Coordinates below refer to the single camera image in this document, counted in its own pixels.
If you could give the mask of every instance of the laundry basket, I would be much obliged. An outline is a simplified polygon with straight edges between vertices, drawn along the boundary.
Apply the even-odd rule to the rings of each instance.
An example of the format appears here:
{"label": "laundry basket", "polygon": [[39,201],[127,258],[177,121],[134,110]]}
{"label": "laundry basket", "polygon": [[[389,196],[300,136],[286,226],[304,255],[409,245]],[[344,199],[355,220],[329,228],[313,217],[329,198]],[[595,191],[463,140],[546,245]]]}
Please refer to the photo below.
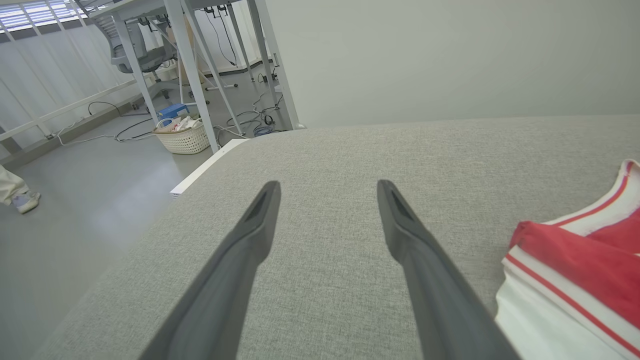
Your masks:
{"label": "laundry basket", "polygon": [[164,147],[174,154],[197,154],[209,147],[209,138],[202,123],[198,127],[168,133],[162,132],[162,128],[156,128],[153,133],[160,139]]}

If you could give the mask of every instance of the white wall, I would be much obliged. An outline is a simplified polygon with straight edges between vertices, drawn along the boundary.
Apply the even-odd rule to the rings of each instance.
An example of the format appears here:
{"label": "white wall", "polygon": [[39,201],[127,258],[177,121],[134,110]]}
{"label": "white wall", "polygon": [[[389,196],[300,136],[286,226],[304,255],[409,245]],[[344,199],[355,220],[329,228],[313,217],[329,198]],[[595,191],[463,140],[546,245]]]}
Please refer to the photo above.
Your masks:
{"label": "white wall", "polygon": [[637,0],[266,0],[299,121],[640,113]]}

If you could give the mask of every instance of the desk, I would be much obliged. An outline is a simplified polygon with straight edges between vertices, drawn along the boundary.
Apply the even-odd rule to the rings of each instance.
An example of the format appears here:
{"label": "desk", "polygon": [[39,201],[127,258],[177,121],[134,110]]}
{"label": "desk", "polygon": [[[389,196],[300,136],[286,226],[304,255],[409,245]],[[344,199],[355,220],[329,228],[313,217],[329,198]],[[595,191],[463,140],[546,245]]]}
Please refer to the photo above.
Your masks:
{"label": "desk", "polygon": [[[256,39],[258,40],[258,47],[260,49],[260,56],[262,57],[262,62],[266,68],[268,73],[271,73],[271,65],[269,64],[269,58],[266,50],[266,45],[264,43],[264,35],[262,34],[262,27],[260,25],[260,15],[258,13],[257,6],[255,4],[255,0],[247,0],[249,5],[249,11],[251,14],[252,22],[253,22],[253,30],[256,34]],[[127,31],[127,26],[125,21],[129,19],[137,19],[140,17],[152,17],[155,15],[164,15],[167,14],[169,16],[169,21],[171,22],[173,34],[175,36],[176,45],[178,48],[178,52],[180,53],[180,58],[182,63],[184,64],[184,70],[187,74],[187,78],[189,79],[190,84],[200,84],[200,78],[198,76],[198,69],[196,67],[195,58],[193,51],[191,50],[191,46],[189,43],[189,37],[187,33],[186,23],[184,18],[187,18],[191,29],[193,30],[193,35],[196,39],[196,43],[200,47],[200,49],[204,53],[204,58],[207,66],[211,70],[211,74],[213,75],[216,85],[220,90],[220,94],[222,95],[222,99],[227,106],[227,110],[231,114],[236,126],[238,127],[238,131],[240,131],[238,121],[236,119],[236,115],[231,108],[231,105],[227,99],[227,95],[225,92],[225,88],[220,79],[220,75],[218,73],[218,68],[216,64],[213,62],[213,57],[211,56],[211,52],[207,47],[204,36],[202,34],[202,30],[198,25],[198,22],[195,18],[194,9],[204,8],[209,6],[218,6],[218,5],[227,5],[230,9],[229,15],[232,16],[232,23],[235,27],[236,34],[238,35],[238,39],[240,39],[239,32],[236,26],[236,18],[232,9],[231,1],[229,0],[123,0],[118,3],[115,3],[111,6],[108,6],[105,9],[96,11],[91,14],[92,18],[95,17],[103,17],[105,15],[111,15],[115,22],[116,30],[118,31],[118,36],[122,41],[122,46],[124,48],[125,54],[129,59],[129,63],[131,65],[131,69],[133,70],[133,76],[140,87],[140,91],[142,96],[145,99],[147,107],[149,108],[149,112],[151,112],[151,116],[154,119],[154,122],[157,124],[159,119],[156,115],[156,109],[154,108],[151,95],[149,94],[147,84],[144,80],[142,70],[140,69],[140,65],[138,63],[138,58],[136,57],[136,53],[133,48],[133,44],[131,42],[131,37],[129,36],[129,32]],[[246,58],[246,53],[244,51],[244,46],[242,46],[242,53],[244,55],[244,60],[246,62],[247,67],[250,67],[250,64]],[[269,91],[271,92],[271,98],[273,100],[274,106],[277,108],[277,99],[276,92],[273,86],[273,81],[268,81]],[[207,132],[207,137],[209,138],[209,143],[211,144],[213,152],[218,150],[218,144],[216,143],[216,137],[213,131],[213,125],[211,123],[211,118],[209,116],[209,110],[207,109],[206,101],[204,98],[204,91],[201,86],[192,86],[191,90],[193,92],[193,97],[195,98],[196,105],[198,107],[198,112],[202,117],[202,122],[204,123],[205,130]]]}

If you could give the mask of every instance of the gray fabric surface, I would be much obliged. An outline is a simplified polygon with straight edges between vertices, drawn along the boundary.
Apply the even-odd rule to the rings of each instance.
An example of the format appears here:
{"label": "gray fabric surface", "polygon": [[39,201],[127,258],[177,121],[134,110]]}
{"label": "gray fabric surface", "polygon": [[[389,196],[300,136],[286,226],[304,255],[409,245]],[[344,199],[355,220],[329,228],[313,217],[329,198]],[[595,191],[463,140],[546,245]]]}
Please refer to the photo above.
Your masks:
{"label": "gray fabric surface", "polygon": [[639,138],[639,116],[615,116],[345,127],[245,142],[172,204],[36,358],[136,358],[274,179],[280,216],[238,358],[420,357],[404,276],[383,239],[376,181],[395,182],[495,313],[500,260],[517,223],[597,200],[625,158],[640,159]]}

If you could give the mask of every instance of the electrical cable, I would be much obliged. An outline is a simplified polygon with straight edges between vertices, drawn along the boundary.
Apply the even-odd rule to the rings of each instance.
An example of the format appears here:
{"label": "electrical cable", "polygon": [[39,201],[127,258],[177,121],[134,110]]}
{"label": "electrical cable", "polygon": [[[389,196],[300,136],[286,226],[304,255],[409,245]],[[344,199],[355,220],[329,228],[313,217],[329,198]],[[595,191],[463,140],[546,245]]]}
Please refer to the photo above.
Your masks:
{"label": "electrical cable", "polygon": [[135,123],[135,124],[133,124],[133,125],[129,126],[128,128],[126,128],[126,129],[124,129],[123,131],[119,132],[119,133],[118,133],[117,135],[115,135],[115,136],[113,136],[113,135],[100,135],[100,136],[95,136],[95,137],[93,137],[93,138],[86,139],[86,140],[79,140],[79,141],[74,141],[74,142],[63,143],[63,142],[62,142],[62,138],[60,137],[60,134],[62,134],[62,132],[63,132],[64,130],[66,130],[66,129],[70,129],[71,127],[74,127],[77,123],[79,123],[80,121],[83,121],[83,120],[84,120],[84,119],[80,119],[80,120],[78,120],[78,121],[74,122],[73,124],[71,124],[71,125],[69,125],[69,126],[67,126],[67,127],[63,127],[62,129],[60,129],[60,131],[58,131],[56,134],[54,134],[54,136],[55,136],[56,138],[58,138],[58,141],[60,142],[60,145],[62,145],[62,146],[68,146],[68,145],[72,145],[72,144],[75,144],[75,143],[87,142],[87,141],[95,140],[95,139],[99,139],[99,138],[114,138],[117,142],[125,142],[125,141],[127,141],[127,140],[142,140],[142,139],[146,139],[146,138],[148,138],[149,136],[146,136],[146,137],[141,137],[141,136],[148,135],[148,134],[151,134],[151,133],[152,133],[152,132],[150,131],[150,132],[148,132],[148,133],[140,134],[140,135],[134,136],[134,137],[132,137],[132,138],[126,138],[126,139],[121,139],[121,138],[119,138],[119,137],[118,137],[118,136],[120,136],[120,134],[122,134],[123,132],[125,132],[125,131],[129,130],[130,128],[132,128],[132,127],[134,127],[134,126],[136,126],[136,125],[142,124],[142,123],[143,123],[143,122],[145,122],[145,121],[152,120],[152,118],[149,118],[149,119],[147,119],[147,120],[142,120],[141,122],[137,122],[137,123]]}
{"label": "electrical cable", "polygon": [[107,104],[107,105],[113,106],[114,108],[116,108],[116,111],[118,112],[118,116],[121,116],[121,117],[123,117],[123,116],[146,115],[146,113],[143,113],[143,114],[122,114],[122,113],[120,113],[120,109],[118,109],[118,106],[115,106],[114,104],[111,104],[110,102],[106,102],[106,101],[92,101],[92,102],[89,102],[89,105],[87,105],[87,107],[86,107],[86,110],[88,111],[89,115],[93,115],[93,113],[91,112],[91,105],[96,104],[96,103]]}
{"label": "electrical cable", "polygon": [[147,133],[140,134],[140,135],[138,135],[138,136],[134,136],[134,137],[132,137],[132,138],[126,138],[126,139],[121,139],[121,138],[119,138],[119,136],[120,136],[120,134],[124,133],[125,131],[129,130],[130,128],[132,128],[132,127],[134,127],[134,126],[136,126],[136,125],[140,125],[140,124],[142,124],[143,122],[146,122],[146,121],[149,121],[149,120],[152,120],[152,119],[153,119],[153,118],[149,118],[149,119],[147,119],[147,120],[142,120],[141,122],[137,122],[137,123],[135,123],[135,124],[133,124],[133,125],[129,126],[128,128],[126,128],[126,129],[122,130],[121,132],[119,132],[119,133],[118,133],[116,136],[114,136],[113,138],[114,138],[117,142],[125,142],[126,140],[141,140],[141,139],[138,139],[138,138],[139,138],[139,137],[141,137],[141,136],[145,136],[145,135],[148,135],[148,134],[152,134],[152,133],[153,133],[153,131],[149,131],[149,132],[147,132]]}
{"label": "electrical cable", "polygon": [[[274,132],[281,132],[283,130],[275,130],[271,127],[272,124],[275,124],[275,121],[273,120],[273,117],[271,117],[270,115],[265,114],[265,111],[271,110],[271,109],[275,109],[276,106],[272,106],[270,108],[266,108],[263,110],[258,111],[256,104],[262,99],[262,96],[264,96],[264,94],[266,94],[269,90],[265,90],[262,94],[260,94],[260,96],[258,96],[258,99],[256,101],[253,102],[252,106],[253,106],[253,110],[249,110],[249,111],[243,111],[239,114],[236,115],[236,117],[239,117],[241,115],[247,114],[247,113],[256,113],[257,115],[254,116],[253,118],[251,118],[250,120],[245,120],[245,121],[241,121],[238,123],[238,125],[242,126],[244,124],[250,124],[250,123],[254,123],[256,122],[257,125],[255,126],[255,128],[253,129],[253,137],[256,136],[262,136],[262,135],[266,135],[266,134],[270,134],[270,133],[274,133]],[[280,99],[278,100],[278,102],[276,103],[276,105],[280,104],[280,102],[282,101],[282,99],[284,98],[284,95],[280,96]],[[215,125],[215,128],[218,128],[218,134],[216,134],[216,143],[218,144],[218,147],[220,148],[220,133],[222,131],[228,131],[227,129],[231,129],[233,127],[235,127],[234,125],[231,125],[230,123],[233,121],[233,118],[228,119],[227,120],[227,125],[228,127],[221,127],[219,125]],[[262,125],[262,122],[265,122],[265,124],[267,124],[267,126],[260,126]],[[228,131],[229,133],[232,133],[234,135],[237,136],[241,136],[240,134],[236,134],[233,133],[232,131]]]}
{"label": "electrical cable", "polygon": [[224,19],[222,19],[222,14],[220,14],[220,20],[222,21],[222,26],[225,27],[225,34],[227,34],[227,40],[229,41],[229,47],[231,48],[231,52],[234,54],[234,61],[236,63],[238,63],[238,58],[236,58],[236,51],[234,50],[234,46],[231,45],[231,38],[229,37],[229,32],[227,31],[227,25],[225,24]]}
{"label": "electrical cable", "polygon": [[[227,59],[227,57],[225,56],[225,52],[222,51],[222,46],[220,45],[220,36],[218,35],[218,30],[216,30],[216,27],[213,26],[213,22],[211,22],[211,18],[209,17],[209,13],[205,12],[205,16],[207,17],[207,20],[209,21],[209,24],[211,24],[211,27],[213,28],[213,31],[216,32],[216,38],[218,39],[218,47],[220,48],[220,53],[222,54],[222,56]],[[232,62],[231,60],[227,59],[227,61],[229,61],[229,63],[233,66],[236,66],[234,62]]]}

